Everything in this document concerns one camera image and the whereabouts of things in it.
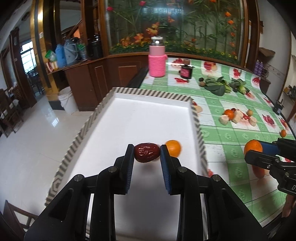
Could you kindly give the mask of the person's hand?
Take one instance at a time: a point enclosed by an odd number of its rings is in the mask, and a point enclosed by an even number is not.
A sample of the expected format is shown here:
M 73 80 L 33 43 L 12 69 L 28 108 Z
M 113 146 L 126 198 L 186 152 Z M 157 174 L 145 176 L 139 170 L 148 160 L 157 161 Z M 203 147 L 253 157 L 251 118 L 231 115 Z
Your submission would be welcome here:
M 282 209 L 281 217 L 282 218 L 288 217 L 292 212 L 292 209 L 294 208 L 294 206 L 295 206 L 295 196 L 288 194 L 285 198 L 285 204 Z

